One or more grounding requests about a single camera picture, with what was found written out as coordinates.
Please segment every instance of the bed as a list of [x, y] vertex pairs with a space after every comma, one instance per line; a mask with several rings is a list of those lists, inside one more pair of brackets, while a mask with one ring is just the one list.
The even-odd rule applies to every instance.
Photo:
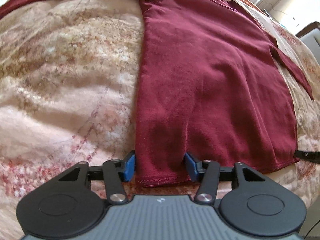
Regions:
[[[277, 64], [292, 95], [298, 149], [320, 151], [320, 67], [310, 50], [248, 0], [240, 3], [304, 72], [315, 101]], [[47, 0], [0, 20], [0, 239], [19, 239], [20, 198], [79, 161], [91, 166], [134, 149], [143, 20], [138, 0]], [[309, 207], [320, 166], [300, 161], [268, 174]], [[198, 185], [133, 194], [191, 194]], [[92, 190], [104, 196], [102, 183]], [[218, 198], [229, 190], [220, 183]]]

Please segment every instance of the circular cover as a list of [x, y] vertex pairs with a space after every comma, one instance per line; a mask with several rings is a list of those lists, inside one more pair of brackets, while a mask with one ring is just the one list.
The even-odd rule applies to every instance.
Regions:
[[235, 189], [221, 200], [220, 214], [231, 226], [249, 235], [273, 237], [297, 231], [306, 215], [303, 201], [288, 190], [265, 192]]
[[57, 193], [38, 188], [19, 202], [17, 219], [26, 234], [63, 239], [91, 229], [103, 212], [103, 201], [86, 188]]

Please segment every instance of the metal screw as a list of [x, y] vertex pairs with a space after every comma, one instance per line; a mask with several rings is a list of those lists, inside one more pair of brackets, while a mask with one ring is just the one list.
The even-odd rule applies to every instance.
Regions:
[[121, 194], [121, 193], [115, 193], [115, 194], [112, 194], [110, 196], [110, 199], [113, 201], [113, 202], [122, 202], [125, 200], [125, 195]]
[[212, 199], [213, 197], [207, 193], [201, 193], [197, 196], [197, 200], [201, 202], [210, 202]]

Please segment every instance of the maroon shirt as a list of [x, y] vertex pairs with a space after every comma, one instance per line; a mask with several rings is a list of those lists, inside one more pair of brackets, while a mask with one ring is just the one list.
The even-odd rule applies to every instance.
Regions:
[[[40, 0], [10, 0], [0, 18]], [[278, 60], [302, 71], [236, 2], [139, 0], [144, 25], [137, 101], [137, 183], [188, 180], [183, 156], [262, 172], [298, 159], [296, 118]]]

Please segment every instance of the floral bedspread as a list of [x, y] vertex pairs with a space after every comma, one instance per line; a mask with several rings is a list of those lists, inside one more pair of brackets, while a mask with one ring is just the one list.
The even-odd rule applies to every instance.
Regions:
[[[319, 65], [294, 35], [243, 6], [305, 73], [315, 101], [278, 66], [294, 102], [298, 148], [320, 151]], [[101, 165], [134, 149], [142, 39], [138, 0], [42, 1], [0, 20], [1, 240], [23, 235], [15, 207], [25, 194], [76, 162]], [[320, 167], [309, 162], [268, 176], [308, 207], [320, 192]], [[125, 188], [129, 196], [194, 194], [197, 185]], [[230, 188], [221, 183], [218, 197]], [[103, 197], [101, 183], [92, 190]]]

